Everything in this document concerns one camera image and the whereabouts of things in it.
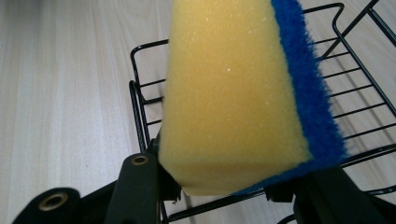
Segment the floor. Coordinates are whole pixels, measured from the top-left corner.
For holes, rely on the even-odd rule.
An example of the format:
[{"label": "floor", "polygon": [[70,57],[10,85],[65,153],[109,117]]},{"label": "floor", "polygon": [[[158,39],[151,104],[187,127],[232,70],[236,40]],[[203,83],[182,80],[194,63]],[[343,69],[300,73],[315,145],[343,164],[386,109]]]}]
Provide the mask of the floor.
[{"label": "floor", "polygon": [[[301,0],[304,8],[337,2]],[[368,0],[343,0],[341,30]],[[396,4],[380,1],[375,10],[396,31]],[[308,15],[312,36],[332,33],[334,11]],[[117,179],[124,158],[138,152],[128,82],[134,79],[130,51],[168,37],[170,0],[52,1],[0,0],[0,223],[10,223],[37,194],[56,187],[78,189],[81,196]],[[370,19],[347,38],[396,105],[396,49]],[[139,71],[163,76],[166,48],[138,55]],[[353,66],[350,58],[320,65],[324,74]],[[328,80],[333,91],[364,85],[360,74]],[[158,94],[153,90],[148,94]],[[338,99],[334,113],[375,102],[370,90]],[[160,116],[151,108],[148,115]],[[395,118],[378,109],[369,115],[341,119],[345,134]],[[396,142],[396,129],[348,141],[351,154]],[[346,171],[361,189],[396,183],[396,155],[369,161]],[[168,204],[170,213],[215,197],[183,198]],[[396,203],[396,194],[385,197]],[[177,223],[277,223],[292,213],[291,204],[268,203],[264,196]]]}]

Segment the white wood grain floor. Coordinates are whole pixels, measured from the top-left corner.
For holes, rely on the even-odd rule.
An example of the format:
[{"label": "white wood grain floor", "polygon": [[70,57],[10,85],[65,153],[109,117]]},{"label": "white wood grain floor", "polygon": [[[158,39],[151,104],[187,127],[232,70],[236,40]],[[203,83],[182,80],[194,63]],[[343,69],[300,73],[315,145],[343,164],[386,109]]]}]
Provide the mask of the white wood grain floor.
[{"label": "white wood grain floor", "polygon": [[[301,0],[304,8],[335,0]],[[344,0],[340,29],[368,0]],[[382,0],[375,9],[396,30],[396,3]],[[118,177],[121,163],[138,152],[128,82],[134,47],[168,37],[170,0],[51,1],[0,0],[0,223],[10,223],[37,194],[56,187],[78,189],[82,196]],[[332,12],[308,23],[315,39],[332,33]],[[396,104],[396,49],[369,19],[347,39]],[[141,74],[163,76],[166,48],[139,54]],[[324,73],[353,66],[348,59],[321,65]],[[362,75],[329,80],[333,91],[363,85]],[[151,90],[148,94],[161,94]],[[363,92],[366,101],[375,95]],[[334,111],[364,104],[359,96],[339,99]],[[153,107],[149,116],[160,116]],[[375,111],[392,122],[387,111]],[[345,132],[371,125],[365,116],[343,120]],[[396,128],[350,141],[357,153],[396,141]],[[362,189],[396,184],[396,156],[348,168]],[[395,194],[385,197],[396,203]],[[169,211],[213,200],[187,198]],[[264,196],[177,223],[276,223],[292,213],[291,204],[268,203]]]}]

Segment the sponge holder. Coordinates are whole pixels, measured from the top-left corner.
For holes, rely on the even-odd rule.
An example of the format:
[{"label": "sponge holder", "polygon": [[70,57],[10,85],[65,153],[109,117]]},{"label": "sponge holder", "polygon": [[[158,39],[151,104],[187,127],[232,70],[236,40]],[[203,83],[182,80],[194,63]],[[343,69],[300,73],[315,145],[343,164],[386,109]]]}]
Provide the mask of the sponge holder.
[{"label": "sponge holder", "polygon": [[[392,104],[392,101],[381,89],[375,77],[369,72],[356,51],[347,41],[347,36],[349,35],[349,33],[359,24],[359,22],[363,18],[369,16],[375,23],[376,27],[378,27],[385,35],[385,37],[389,40],[389,43],[396,47],[396,34],[391,31],[387,24],[374,10],[374,6],[378,1],[379,0],[372,0],[343,32],[341,32],[337,27],[337,21],[339,20],[340,15],[345,9],[344,4],[330,4],[322,7],[310,8],[304,11],[305,14],[314,14],[324,10],[335,10],[335,15],[332,18],[332,30],[334,32],[334,37],[326,38],[313,43],[317,46],[317,48],[324,49],[324,52],[318,57],[320,64],[328,63],[329,60],[343,60],[344,57],[349,57],[349,60],[354,63],[354,67],[350,69],[342,69],[342,71],[339,72],[322,75],[325,80],[329,80],[331,78],[346,78],[350,83],[352,83],[352,88],[337,91],[336,93],[330,95],[335,105],[337,105],[338,98],[345,98],[350,95],[353,95],[354,100],[358,98],[359,101],[363,102],[363,104],[359,107],[352,109],[349,108],[348,110],[344,110],[343,108],[334,109],[334,111],[336,111],[333,115],[335,121],[338,122],[340,126],[346,126],[346,141],[350,143],[350,145],[354,145],[354,143],[357,143],[356,145],[359,145],[358,143],[361,144],[361,139],[370,138],[370,135],[375,136],[375,138],[386,139],[386,141],[383,141],[385,142],[385,144],[380,143],[379,146],[363,147],[363,149],[353,149],[353,155],[341,165],[341,167],[343,168],[378,157],[382,157],[396,151],[396,108]],[[160,104],[163,101],[163,96],[161,95],[152,98],[147,97],[147,95],[145,95],[144,93],[144,89],[153,87],[157,87],[157,89],[160,88],[158,86],[163,85],[163,83],[165,82],[165,78],[159,78],[158,80],[142,84],[140,82],[141,78],[139,78],[139,73],[137,69],[138,60],[136,58],[138,57],[138,52],[141,52],[142,50],[166,47],[167,44],[168,40],[152,42],[138,46],[131,52],[131,60],[134,68],[134,80],[130,82],[129,87],[134,110],[134,121],[136,125],[138,144],[141,152],[146,151],[151,141],[152,136],[150,135],[152,134],[152,132],[149,130],[149,128],[154,125],[161,125],[161,119],[148,120],[147,107]],[[340,49],[339,47],[342,47],[342,52],[336,52],[337,49]],[[353,81],[352,76],[357,73],[360,73],[364,76],[366,80],[365,84],[358,85]],[[365,99],[365,94],[367,94],[366,91],[370,91],[376,96],[378,100],[374,103],[367,102],[367,100]],[[377,109],[385,111],[382,113],[385,113],[387,116],[391,117],[391,119],[389,119],[390,121],[384,122],[383,120],[381,120],[380,117],[383,115],[379,113]],[[363,129],[357,130],[354,124],[347,124],[347,122],[345,122],[345,120],[359,115],[363,115],[364,118],[368,116],[371,120],[370,122],[368,122],[370,123],[370,125],[364,125]],[[383,189],[368,190],[366,192],[371,195],[380,195],[392,193],[395,190],[396,185],[393,185]],[[229,196],[219,200],[215,200],[211,203],[205,203],[193,208],[189,208],[185,211],[181,211],[170,216],[167,215],[164,203],[161,202],[160,206],[163,223],[169,223],[185,217],[198,215],[203,212],[220,208],[222,206],[226,206],[232,203],[238,203],[263,194],[264,191],[262,189],[248,194]],[[281,221],[281,223],[287,223],[291,220],[292,217],[287,217],[282,220],[283,222]]]}]

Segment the sponge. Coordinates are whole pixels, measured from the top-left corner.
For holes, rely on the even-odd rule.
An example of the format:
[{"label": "sponge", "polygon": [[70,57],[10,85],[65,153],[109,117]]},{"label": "sponge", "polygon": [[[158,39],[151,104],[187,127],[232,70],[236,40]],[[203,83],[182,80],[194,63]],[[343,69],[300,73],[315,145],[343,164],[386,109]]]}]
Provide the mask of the sponge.
[{"label": "sponge", "polygon": [[295,0],[174,0],[159,160],[188,195],[345,157],[302,13]]}]

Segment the black metal wire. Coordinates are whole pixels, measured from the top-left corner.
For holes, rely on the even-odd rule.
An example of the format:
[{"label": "black metal wire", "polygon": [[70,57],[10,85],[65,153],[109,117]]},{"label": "black metal wire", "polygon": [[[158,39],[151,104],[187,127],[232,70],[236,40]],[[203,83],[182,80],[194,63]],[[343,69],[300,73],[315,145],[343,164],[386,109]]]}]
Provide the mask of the black metal wire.
[{"label": "black metal wire", "polygon": [[159,84],[159,83],[165,82],[165,80],[166,79],[161,79],[161,80],[158,80],[158,81],[149,82],[149,83],[140,85],[140,88],[151,86],[151,85],[155,85],[155,84]]},{"label": "black metal wire", "polygon": [[294,214],[291,214],[288,217],[284,217],[282,220],[280,220],[277,224],[287,224],[291,221],[294,221],[296,219],[296,216]]},{"label": "black metal wire", "polygon": [[134,110],[134,123],[136,125],[137,140],[139,142],[140,152],[144,152],[146,150],[146,142],[143,134],[142,121],[140,120],[139,105],[136,97],[136,84],[134,81],[129,82],[129,92],[131,94],[132,108]]},{"label": "black metal wire", "polygon": [[344,94],[347,94],[347,93],[350,93],[350,92],[353,92],[353,91],[361,91],[361,90],[370,88],[370,87],[372,87],[372,86],[373,86],[373,85],[365,85],[365,86],[362,86],[362,87],[354,88],[354,89],[349,90],[349,91],[340,91],[340,92],[337,92],[337,93],[335,93],[335,94],[329,95],[329,97],[334,97],[334,96],[338,96],[338,95],[344,95]]},{"label": "black metal wire", "polygon": [[343,72],[327,75],[327,76],[324,76],[323,78],[338,77],[338,76],[344,75],[346,73],[352,73],[352,72],[356,72],[356,71],[359,71],[359,70],[361,70],[361,69],[359,67],[357,67],[357,68],[349,69],[349,70],[346,70],[346,71],[343,71]]},{"label": "black metal wire", "polygon": [[168,224],[168,214],[166,213],[166,207],[164,202],[160,202],[160,211],[161,211],[161,216],[163,217],[161,223],[162,224]]},{"label": "black metal wire", "polygon": [[323,43],[330,42],[330,41],[333,41],[333,40],[336,40],[336,39],[337,39],[337,37],[324,39],[324,40],[319,40],[319,41],[314,42],[313,44],[314,45],[323,44]]},{"label": "black metal wire", "polygon": [[148,123],[148,126],[149,126],[149,125],[156,124],[156,123],[161,123],[161,122],[162,122],[161,119],[157,119],[157,120],[154,120],[154,121],[152,121],[152,122],[149,122],[149,123]]},{"label": "black metal wire", "polygon": [[341,115],[333,116],[333,118],[334,119],[339,119],[339,118],[342,118],[342,117],[345,117],[345,116],[348,116],[348,115],[353,115],[353,114],[357,114],[357,113],[363,112],[364,110],[374,109],[374,108],[379,107],[381,105],[385,105],[385,103],[381,103],[381,104],[377,104],[377,105],[370,105],[370,106],[366,106],[366,107],[364,107],[362,109],[352,110],[350,112],[346,112],[346,113],[341,114]]},{"label": "black metal wire", "polygon": [[384,189],[372,189],[372,190],[367,190],[365,193],[370,194],[370,195],[382,195],[382,194],[389,194],[393,193],[396,191],[396,185],[384,188]]},{"label": "black metal wire", "polygon": [[328,59],[331,59],[331,58],[338,58],[340,56],[344,56],[344,55],[348,55],[348,54],[349,54],[349,52],[343,52],[343,53],[338,53],[338,54],[334,54],[334,55],[329,55],[329,56],[326,56],[326,57],[322,56],[319,59],[328,60]]},{"label": "black metal wire", "polygon": [[351,156],[348,159],[346,159],[343,162],[343,164],[341,164],[340,166],[342,168],[347,168],[348,166],[356,165],[364,161],[369,161],[381,156],[388,155],[393,152],[396,152],[396,144],[391,144],[384,147],[378,147],[375,149],[371,149],[369,151],[362,152],[355,156]]},{"label": "black metal wire", "polygon": [[[140,79],[139,79],[139,74],[137,72],[137,64],[136,64],[136,60],[134,59],[134,56],[136,55],[136,53],[142,49],[149,49],[149,48],[154,48],[160,45],[165,45],[169,42],[169,40],[165,39],[165,40],[161,40],[161,41],[156,41],[156,42],[152,42],[152,43],[148,43],[148,44],[144,44],[141,46],[138,46],[136,48],[134,48],[131,51],[131,61],[132,61],[132,67],[134,68],[134,82],[135,82],[135,91],[137,93],[137,97],[139,98],[138,103],[139,103],[139,108],[140,108],[140,115],[142,118],[142,123],[143,123],[143,132],[144,135],[146,136],[146,146],[149,145],[149,141],[150,141],[150,136],[149,136],[149,127],[148,127],[148,122],[147,122],[147,118],[146,118],[146,110],[144,107],[144,102],[145,99],[143,98],[143,94],[141,91],[142,86],[140,85]],[[144,151],[146,150],[146,147],[142,148],[142,145],[140,145],[140,151]]]},{"label": "black metal wire", "polygon": [[352,134],[350,136],[344,137],[344,139],[347,140],[347,139],[359,137],[359,136],[362,136],[362,135],[365,135],[365,134],[368,134],[368,133],[375,133],[375,132],[382,131],[382,130],[385,130],[387,128],[391,128],[391,127],[395,127],[395,126],[396,126],[396,123],[392,123],[392,124],[389,124],[389,125],[384,125],[384,126],[381,126],[379,128],[370,129],[370,130],[365,131],[365,132]]},{"label": "black metal wire", "polygon": [[[375,81],[375,79],[373,78],[373,76],[371,75],[371,73],[367,70],[367,68],[365,67],[365,65],[363,64],[363,62],[361,61],[361,59],[358,57],[358,55],[355,53],[355,51],[353,50],[352,47],[350,47],[350,45],[347,43],[345,37],[347,36],[347,34],[349,34],[349,32],[358,24],[359,21],[361,21],[361,19],[369,12],[370,8],[373,8],[374,5],[378,2],[379,0],[372,0],[367,7],[364,8],[364,10],[358,15],[358,17],[353,20],[353,22],[346,28],[346,30],[341,33],[337,27],[337,20],[334,18],[332,20],[332,29],[334,30],[335,34],[338,36],[339,40],[343,43],[344,47],[346,48],[346,50],[349,52],[349,54],[351,55],[352,59],[355,61],[355,63],[359,66],[359,68],[361,68],[361,71],[363,72],[364,75],[366,75],[366,77],[369,79],[370,83],[374,86],[375,90],[378,92],[379,96],[381,97],[381,99],[385,102],[385,104],[387,104],[390,112],[393,114],[393,117],[396,118],[396,109],[393,106],[392,102],[390,101],[390,99],[387,97],[387,95],[382,91],[382,89],[379,87],[378,83]],[[332,45],[330,49],[335,49],[335,47],[337,46],[336,43],[334,43]]]},{"label": "black metal wire", "polygon": [[[352,21],[352,23],[350,23],[348,25],[348,27],[345,29],[345,31],[338,35],[338,39],[329,47],[329,49],[323,54],[323,58],[326,58],[327,56],[329,56],[330,53],[332,53],[332,51],[340,44],[340,42],[342,42],[341,39],[344,39],[351,31],[353,28],[355,28],[355,26],[359,23],[359,21],[361,21],[361,19],[363,19],[363,17],[367,14],[369,8],[373,8],[375,6],[376,3],[378,3],[379,0],[372,0],[362,11],[361,13],[359,13],[359,15],[355,18],[355,20]],[[338,5],[340,7],[340,10],[337,12],[337,15],[334,17],[334,19],[332,20],[332,25],[333,27],[336,27],[336,22],[338,20],[339,15],[341,14],[341,12],[344,10],[344,4],[339,4]]]},{"label": "black metal wire", "polygon": [[388,27],[388,25],[382,20],[382,18],[375,12],[373,8],[368,9],[368,14],[396,48],[396,34],[393,33],[393,31]]},{"label": "black metal wire", "polygon": [[[321,7],[309,8],[309,9],[304,10],[304,14],[317,12],[317,11],[330,9],[330,8],[337,8],[337,7],[338,7],[338,11],[335,13],[334,18],[332,19],[332,21],[337,21],[345,8],[344,4],[342,4],[342,3],[333,3],[333,4],[321,6]],[[337,47],[337,45],[339,44],[339,41],[340,41],[339,36],[337,36],[335,38],[334,43],[331,45],[331,47],[328,50],[326,50],[326,52],[322,56],[318,57],[318,60],[323,60],[323,59],[327,58],[329,56],[329,54]]]},{"label": "black metal wire", "polygon": [[162,101],[163,101],[163,97],[158,97],[158,98],[151,99],[151,100],[144,100],[143,105],[151,105],[151,104],[159,103]]}]

